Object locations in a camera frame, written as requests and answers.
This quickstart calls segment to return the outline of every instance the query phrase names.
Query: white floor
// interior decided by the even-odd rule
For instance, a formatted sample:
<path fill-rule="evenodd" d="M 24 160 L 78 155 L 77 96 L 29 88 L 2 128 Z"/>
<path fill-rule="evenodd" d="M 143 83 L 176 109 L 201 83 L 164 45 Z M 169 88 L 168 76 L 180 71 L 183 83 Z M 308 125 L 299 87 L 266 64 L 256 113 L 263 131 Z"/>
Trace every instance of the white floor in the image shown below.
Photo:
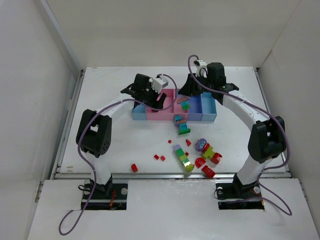
<path fill-rule="evenodd" d="M 89 173 L 90 168 L 79 157 L 76 135 L 84 110 L 95 110 L 113 100 L 119 92 L 134 81 L 137 73 L 155 77 L 166 73 L 174 78 L 178 87 L 186 82 L 186 67 L 88 67 L 85 72 L 81 92 L 77 102 L 74 119 L 60 172 L 64 174 Z M 258 81 L 252 67 L 225 67 L 227 82 L 236 84 L 241 92 L 254 104 L 266 108 Z M 217 118 L 214 123 L 190 123 L 191 133 L 178 136 L 172 122 L 134 121 L 131 113 L 123 115 L 112 125 L 111 146 L 106 153 L 111 173 L 132 173 L 131 164 L 136 164 L 138 174 L 184 174 L 182 165 L 173 153 L 173 146 L 180 144 L 189 153 L 189 160 L 194 163 L 200 156 L 193 146 L 187 147 L 185 140 L 193 144 L 205 138 L 214 151 L 222 154 L 221 162 L 209 167 L 218 174 L 236 173 L 248 157 L 250 131 L 230 110 L 216 102 Z M 166 160 L 155 160 L 153 156 L 165 156 Z M 273 160 L 270 166 L 280 165 L 282 158 Z M 285 168 L 274 172 L 285 172 Z M 195 168 L 192 173 L 201 173 Z"/>
<path fill-rule="evenodd" d="M 318 240 L 297 179 L 262 179 L 291 207 L 287 216 L 265 202 L 265 210 L 219 210 L 212 180 L 131 180 L 127 210 L 85 211 L 78 226 L 61 237 L 58 226 L 80 209 L 82 180 L 44 183 L 28 240 Z M 262 195 L 283 206 L 262 189 Z M 67 232 L 79 211 L 69 215 Z"/>

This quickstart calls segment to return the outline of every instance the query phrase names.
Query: cable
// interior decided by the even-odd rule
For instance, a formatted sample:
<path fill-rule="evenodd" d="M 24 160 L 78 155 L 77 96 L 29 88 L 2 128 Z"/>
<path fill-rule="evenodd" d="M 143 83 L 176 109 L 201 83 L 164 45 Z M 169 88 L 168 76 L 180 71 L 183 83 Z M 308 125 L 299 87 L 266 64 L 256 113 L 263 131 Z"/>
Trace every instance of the cable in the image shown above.
<path fill-rule="evenodd" d="M 241 97 L 238 97 L 238 96 L 235 96 L 235 95 L 232 95 L 230 93 L 227 93 L 227 92 L 223 92 L 223 91 L 218 91 L 218 90 L 214 90 L 214 89 L 211 89 L 209 87 L 206 87 L 205 85 L 203 85 L 201 82 L 198 81 L 198 79 L 194 76 L 192 70 L 191 70 L 191 65 L 190 65 L 190 60 L 191 58 L 195 57 L 197 60 L 199 60 L 199 57 L 195 54 L 193 55 L 190 55 L 188 57 L 188 69 L 189 69 L 189 72 L 190 72 L 190 75 L 191 77 L 193 78 L 193 80 L 200 86 L 202 87 L 203 89 L 206 89 L 207 91 L 210 91 L 210 92 L 213 92 L 213 93 L 217 93 L 217 94 L 223 94 L 223 95 L 226 95 L 226 96 L 229 96 L 229 97 L 232 97 L 234 99 L 237 99 L 245 104 L 247 104 L 248 106 L 254 108 L 254 109 L 257 109 L 259 110 L 260 112 L 268 115 L 276 124 L 277 126 L 279 127 L 283 137 L 284 137 L 284 142 L 285 142 L 285 145 L 286 145 L 286 159 L 285 161 L 278 165 L 278 166 L 270 166 L 270 167 L 267 167 L 265 168 L 263 171 L 266 171 L 266 170 L 271 170 L 271 169 L 279 169 L 279 168 L 282 168 L 283 166 L 287 165 L 288 162 L 289 162 L 289 159 L 290 159 L 290 145 L 289 145 L 289 141 L 288 141 L 288 137 L 286 135 L 286 132 L 285 130 L 283 129 L 283 127 L 281 126 L 281 124 L 277 121 L 277 119 L 272 116 L 269 112 L 267 112 L 266 110 L 262 109 L 261 107 L 258 107 L 254 104 L 252 104 L 251 102 L 248 102 L 246 100 L 243 100 Z M 261 175 L 263 174 L 263 171 L 258 175 L 257 177 L 257 182 L 259 183 L 259 185 L 261 187 L 263 187 L 264 189 L 266 189 L 267 191 L 269 191 L 270 193 L 272 193 L 273 195 L 275 195 L 285 206 L 286 208 L 288 209 L 289 212 L 286 212 L 285 210 L 283 210 L 280 206 L 278 206 L 276 203 L 274 203 L 273 201 L 265 198 L 265 197 L 262 197 L 262 196 L 256 196 L 256 197 L 250 197 L 250 198 L 247 198 L 247 199 L 241 199 L 241 200 L 237 200 L 237 201 L 230 201 L 230 203 L 240 203 L 240 202 L 243 202 L 243 201 L 247 201 L 247 200 L 251 200 L 251 199 L 261 199 L 261 200 L 265 200 L 271 204 L 273 204 L 276 208 L 278 208 L 279 210 L 281 210 L 282 212 L 284 212 L 285 214 L 289 215 L 289 216 L 292 216 L 292 211 L 290 209 L 290 207 L 288 206 L 288 204 L 279 196 L 277 195 L 274 191 L 270 190 L 269 188 L 265 187 L 264 185 L 262 185 L 260 183 L 260 177 Z"/>
<path fill-rule="evenodd" d="M 154 111 L 164 111 L 164 110 L 167 110 L 167 109 L 171 108 L 171 107 L 174 105 L 174 103 L 176 102 L 177 98 L 178 98 L 178 94 L 177 94 L 177 93 L 178 93 L 178 87 L 177 87 L 176 82 L 174 81 L 174 79 L 173 79 L 171 76 L 169 76 L 169 75 L 167 75 L 167 74 L 160 74 L 160 75 L 162 75 L 162 76 L 164 76 L 164 77 L 166 77 L 166 78 L 169 78 L 169 79 L 173 82 L 174 87 L 175 87 L 175 92 L 176 92 L 175 98 L 174 98 L 173 102 L 172 102 L 169 106 L 167 106 L 167 107 L 165 107 L 165 108 L 163 108 L 163 109 L 157 109 L 157 108 L 150 107 L 150 106 L 144 104 L 144 103 L 141 102 L 141 101 L 138 101 L 138 100 L 135 100 L 135 99 L 132 99 L 132 98 L 127 98 L 127 99 L 124 99 L 124 100 L 122 100 L 122 101 L 118 101 L 118 102 L 115 102 L 115 103 L 113 103 L 113 104 L 110 104 L 110 105 L 104 107 L 104 108 L 101 109 L 99 112 L 97 112 L 97 113 L 93 116 L 93 118 L 88 122 L 88 124 L 85 126 L 85 128 L 84 128 L 84 130 L 83 130 L 83 132 L 82 132 L 82 134 L 81 134 L 81 136 L 80 136 L 80 139 L 79 139 L 79 142 L 78 142 L 78 146 L 77 146 L 77 150 L 78 150 L 78 154 L 80 155 L 80 157 L 90 166 L 90 168 L 91 168 L 92 171 L 93 171 L 93 186 L 92 186 L 92 190 L 91 190 L 91 192 L 90 192 L 90 194 L 89 194 L 89 197 L 88 197 L 87 201 L 85 202 L 85 204 L 84 204 L 84 206 L 83 206 L 83 208 L 82 208 L 82 210 L 81 210 L 78 218 L 76 219 L 76 221 L 75 221 L 74 225 L 71 227 L 71 229 L 70 229 L 69 231 L 67 231 L 67 232 L 62 232 L 62 231 L 61 231 L 61 226 L 62 226 L 64 220 L 66 219 L 66 217 L 67 217 L 69 214 L 71 214 L 74 210 L 69 211 L 69 212 L 62 218 L 62 220 L 61 220 L 61 222 L 60 222 L 60 224 L 59 224 L 59 228 L 58 228 L 60 235 L 66 236 L 66 235 L 68 235 L 69 233 L 71 233 L 71 232 L 75 229 L 75 227 L 77 226 L 77 224 L 78 224 L 78 222 L 79 222 L 82 214 L 85 212 L 85 210 L 86 210 L 86 208 L 87 208 L 87 206 L 88 206 L 88 204 L 89 204 L 89 201 L 90 201 L 90 199 L 91 199 L 91 197 L 92 197 L 92 195 L 93 195 L 93 193 L 94 193 L 94 191 L 95 191 L 95 189 L 96 189 L 96 185 L 97 185 L 97 173 L 96 173 L 95 166 L 93 166 L 93 165 L 91 164 L 91 162 L 89 162 L 89 161 L 86 159 L 86 157 L 85 157 L 85 156 L 82 154 L 82 152 L 81 152 L 81 143 L 82 143 L 82 141 L 83 141 L 83 139 L 84 139 L 84 136 L 85 136 L 86 132 L 87 132 L 88 129 L 90 128 L 91 124 L 96 120 L 96 118 L 97 118 L 100 114 L 102 114 L 102 113 L 105 112 L 106 110 L 108 110 L 108 109 L 110 109 L 110 108 L 113 108 L 114 106 L 116 106 L 116 105 L 118 105 L 118 104 L 121 104 L 121 103 L 124 103 L 124 102 L 129 102 L 129 101 L 131 101 L 131 102 L 136 102 L 136 103 L 141 104 L 141 105 L 145 106 L 146 108 L 152 109 L 152 110 L 154 110 Z"/>

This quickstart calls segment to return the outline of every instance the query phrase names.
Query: small red piece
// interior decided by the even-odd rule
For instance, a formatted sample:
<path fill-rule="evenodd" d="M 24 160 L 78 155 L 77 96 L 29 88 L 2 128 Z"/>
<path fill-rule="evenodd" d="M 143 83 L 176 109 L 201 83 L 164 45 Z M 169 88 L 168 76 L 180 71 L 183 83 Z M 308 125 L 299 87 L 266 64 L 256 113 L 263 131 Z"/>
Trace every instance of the small red piece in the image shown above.
<path fill-rule="evenodd" d="M 210 147 L 210 144 L 209 143 L 206 143 L 204 146 L 203 146 L 203 149 L 202 149 L 202 152 L 205 153 L 208 148 Z"/>
<path fill-rule="evenodd" d="M 132 165 L 131 165 L 131 169 L 132 169 L 132 171 L 133 171 L 134 173 L 138 172 L 138 168 L 137 168 L 137 166 L 136 166 L 135 164 L 132 164 Z"/>
<path fill-rule="evenodd" d="M 186 144 L 188 145 L 188 147 L 191 145 L 191 142 L 187 139 L 185 140 Z"/>
<path fill-rule="evenodd" d="M 202 168 L 202 172 L 204 172 L 210 179 L 212 179 L 214 177 L 214 175 L 216 175 L 216 173 L 207 165 L 205 165 Z"/>
<path fill-rule="evenodd" d="M 211 158 L 211 162 L 213 162 L 214 164 L 218 164 L 220 162 L 222 158 L 222 155 L 218 152 L 216 152 L 213 157 Z"/>
<path fill-rule="evenodd" d="M 206 163 L 206 160 L 202 157 L 198 157 L 196 160 L 195 160 L 195 166 L 197 168 L 200 168 L 203 164 Z"/>

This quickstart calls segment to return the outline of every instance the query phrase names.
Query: screw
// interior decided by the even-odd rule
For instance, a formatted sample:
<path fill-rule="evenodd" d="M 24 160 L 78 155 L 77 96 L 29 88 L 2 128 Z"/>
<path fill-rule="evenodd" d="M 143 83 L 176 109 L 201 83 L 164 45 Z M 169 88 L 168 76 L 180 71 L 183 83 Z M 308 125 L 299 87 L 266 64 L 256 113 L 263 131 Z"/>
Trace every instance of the screw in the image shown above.
<path fill-rule="evenodd" d="M 128 189 L 126 189 L 125 187 L 121 189 L 121 194 L 122 195 L 127 195 L 128 194 Z"/>
<path fill-rule="evenodd" d="M 255 186 L 255 187 L 253 188 L 253 191 L 254 191 L 256 194 L 261 193 L 260 187 L 258 187 L 258 186 Z"/>
<path fill-rule="evenodd" d="M 223 192 L 223 188 L 221 187 L 221 186 L 219 186 L 217 189 L 216 189 L 216 192 L 218 193 L 218 194 L 223 194 L 224 192 Z"/>

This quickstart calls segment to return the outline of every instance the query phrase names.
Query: purple cable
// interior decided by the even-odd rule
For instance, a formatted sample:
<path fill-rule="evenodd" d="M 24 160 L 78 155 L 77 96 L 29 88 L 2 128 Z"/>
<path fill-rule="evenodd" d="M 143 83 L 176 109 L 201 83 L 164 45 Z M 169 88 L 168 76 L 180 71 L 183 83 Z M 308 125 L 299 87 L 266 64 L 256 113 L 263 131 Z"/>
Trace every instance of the purple cable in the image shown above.
<path fill-rule="evenodd" d="M 167 74 L 160 74 L 160 75 L 169 78 L 169 79 L 173 82 L 174 87 L 175 87 L 175 91 L 176 91 L 176 93 L 177 93 L 177 92 L 178 92 L 178 87 L 177 87 L 177 84 L 176 84 L 176 82 L 174 81 L 174 79 L 173 79 L 171 76 L 167 75 Z M 83 139 L 84 139 L 84 136 L 85 136 L 86 132 L 88 131 L 88 129 L 90 128 L 90 126 L 91 126 L 91 124 L 94 122 L 94 120 L 95 120 L 100 114 L 102 114 L 104 111 L 106 111 L 106 110 L 108 110 L 108 109 L 110 109 L 110 108 L 112 108 L 112 107 L 114 107 L 114 106 L 116 106 L 116 105 L 118 105 L 118 104 L 121 104 L 121 103 L 123 103 L 123 102 L 132 101 L 132 102 L 136 102 L 136 103 L 138 103 L 138 104 L 141 104 L 141 105 L 145 106 L 146 108 L 152 109 L 152 110 L 154 110 L 154 111 L 164 111 L 164 110 L 167 110 L 167 109 L 171 108 L 171 107 L 173 106 L 173 104 L 176 102 L 177 98 L 178 98 L 178 94 L 175 94 L 175 98 L 174 98 L 173 102 L 172 102 L 169 106 L 167 106 L 167 107 L 165 107 L 165 108 L 163 108 L 163 109 L 153 108 L 153 107 L 150 107 L 150 106 L 144 104 L 144 103 L 141 102 L 141 101 L 128 98 L 128 99 L 124 99 L 124 100 L 122 100 L 122 101 L 118 101 L 118 102 L 115 102 L 115 103 L 113 103 L 113 104 L 111 104 L 111 105 L 108 105 L 108 106 L 104 107 L 103 109 L 101 109 L 99 112 L 97 112 L 97 113 L 93 116 L 93 118 L 92 118 L 92 119 L 89 121 L 89 123 L 85 126 L 85 128 L 84 128 L 84 130 L 83 130 L 83 132 L 82 132 L 82 134 L 81 134 L 81 136 L 80 136 L 77 149 L 78 149 L 78 154 L 80 155 L 80 157 L 81 157 L 81 158 L 90 166 L 90 168 L 92 169 L 92 171 L 93 171 L 94 183 L 93 183 L 93 186 L 92 186 L 92 190 L 91 190 L 91 192 L 90 192 L 90 194 L 89 194 L 89 197 L 88 197 L 87 201 L 85 202 L 85 204 L 84 204 L 84 206 L 83 206 L 83 209 L 81 210 L 81 212 L 80 212 L 78 218 L 76 219 L 74 225 L 71 227 L 71 229 L 70 229 L 69 231 L 67 231 L 67 232 L 65 232 L 65 233 L 63 233 L 63 232 L 61 231 L 61 226 L 62 226 L 64 220 L 66 219 L 66 217 L 67 217 L 70 213 L 72 213 L 74 210 L 69 211 L 69 212 L 62 218 L 62 220 L 61 220 L 61 222 L 60 222 L 60 224 L 59 224 L 59 228 L 58 228 L 60 235 L 66 236 L 66 235 L 68 235 L 69 233 L 71 233 L 71 232 L 75 229 L 75 227 L 77 226 L 77 224 L 78 224 L 78 222 L 79 222 L 82 214 L 83 214 L 84 211 L 86 210 L 86 208 L 87 208 L 87 206 L 88 206 L 88 204 L 89 204 L 89 201 L 91 200 L 91 197 L 92 197 L 92 195 L 93 195 L 93 193 L 94 193 L 94 191 L 95 191 L 95 189 L 96 189 L 96 185 L 97 185 L 97 173 L 96 173 L 95 166 L 93 166 L 93 165 L 91 164 L 91 162 L 89 162 L 89 161 L 86 159 L 86 157 L 85 157 L 85 156 L 82 154 L 82 152 L 81 152 L 81 143 L 82 143 L 82 141 L 83 141 Z"/>
<path fill-rule="evenodd" d="M 289 146 L 289 141 L 288 141 L 288 138 L 287 138 L 287 135 L 286 135 L 286 132 L 285 130 L 283 129 L 283 127 L 281 126 L 281 124 L 278 122 L 278 120 L 272 116 L 269 112 L 267 112 L 266 110 L 262 109 L 261 107 L 258 107 L 246 100 L 243 100 L 241 97 L 238 97 L 238 96 L 235 96 L 235 95 L 232 95 L 230 93 L 227 93 L 227 92 L 223 92 L 223 91 L 218 91 L 218 90 L 213 90 L 209 87 L 206 87 L 205 85 L 203 85 L 201 82 L 198 81 L 198 79 L 194 76 L 192 70 L 191 70 L 191 65 L 190 65 L 190 60 L 191 58 L 195 57 L 197 60 L 199 60 L 199 57 L 195 54 L 191 55 L 188 57 L 188 69 L 189 69 L 189 72 L 193 78 L 193 80 L 202 88 L 210 91 L 210 92 L 213 92 L 213 93 L 217 93 L 217 94 L 223 94 L 223 95 L 226 95 L 226 96 L 229 96 L 229 97 L 232 97 L 234 99 L 237 99 L 241 102 L 244 102 L 245 104 L 247 104 L 248 106 L 254 108 L 254 109 L 257 109 L 259 111 L 261 111 L 262 113 L 268 115 L 279 127 L 283 137 L 284 137 L 284 142 L 285 142 L 285 145 L 286 145 L 286 159 L 285 161 L 281 164 L 281 165 L 278 165 L 278 166 L 270 166 L 270 167 L 267 167 L 264 169 L 264 171 L 266 170 L 270 170 L 270 169 L 279 169 L 279 168 L 282 168 L 283 166 L 287 165 L 288 162 L 289 162 L 289 159 L 290 159 L 290 146 Z M 261 175 L 263 174 L 263 172 L 261 172 L 258 177 L 257 177 L 257 182 L 259 183 L 259 185 L 261 187 L 263 187 L 264 189 L 266 189 L 267 191 L 269 191 L 270 193 L 272 193 L 273 195 L 275 195 L 285 206 L 286 208 L 288 209 L 289 212 L 286 212 L 285 210 L 283 210 L 280 206 L 278 206 L 276 203 L 274 203 L 273 201 L 265 198 L 265 197 L 250 197 L 250 198 L 247 198 L 247 199 L 241 199 L 241 200 L 237 200 L 237 201 L 229 201 L 229 203 L 241 203 L 241 202 L 245 202 L 245 201 L 248 201 L 248 200 L 252 200 L 252 199 L 262 199 L 262 200 L 265 200 L 271 204 L 273 204 L 275 207 L 277 207 L 279 210 L 281 210 L 282 212 L 284 212 L 285 214 L 289 215 L 289 216 L 292 216 L 292 211 L 290 209 L 290 207 L 288 206 L 288 204 L 279 196 L 277 195 L 275 192 L 273 192 L 272 190 L 270 190 L 269 188 L 265 187 L 264 185 L 262 185 L 260 183 L 260 177 Z"/>

